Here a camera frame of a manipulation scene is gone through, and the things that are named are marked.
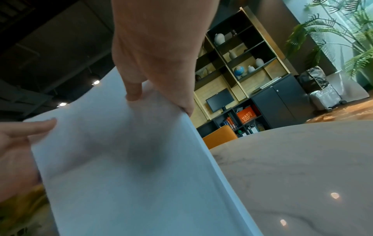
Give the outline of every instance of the hand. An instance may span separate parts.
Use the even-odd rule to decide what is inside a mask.
[[[113,61],[127,100],[141,97],[150,80],[167,99],[191,116],[195,63],[217,0],[112,0]]]
[[[56,123],[0,122],[0,202],[39,183],[27,136],[49,132]]]

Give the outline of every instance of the orange chair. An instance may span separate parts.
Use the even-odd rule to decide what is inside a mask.
[[[212,149],[216,146],[219,146],[220,144],[229,142],[237,138],[238,137],[233,132],[231,127],[229,127],[228,125],[224,125],[223,127],[204,137],[203,141],[209,149]]]

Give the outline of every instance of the sheet of paper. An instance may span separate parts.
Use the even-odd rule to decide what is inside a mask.
[[[114,68],[56,117],[32,152],[61,236],[262,235],[180,108]]]

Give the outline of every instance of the silver suitcase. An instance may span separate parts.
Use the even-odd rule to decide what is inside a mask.
[[[310,93],[310,97],[318,110],[327,110],[328,112],[333,110],[333,106],[345,103],[345,101],[341,101],[341,97],[330,84],[322,90]]]

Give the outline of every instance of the ceiling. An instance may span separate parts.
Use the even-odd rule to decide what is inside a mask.
[[[42,1],[0,0],[0,121],[72,102],[92,87],[91,73],[114,67],[110,0],[63,2],[52,16]]]

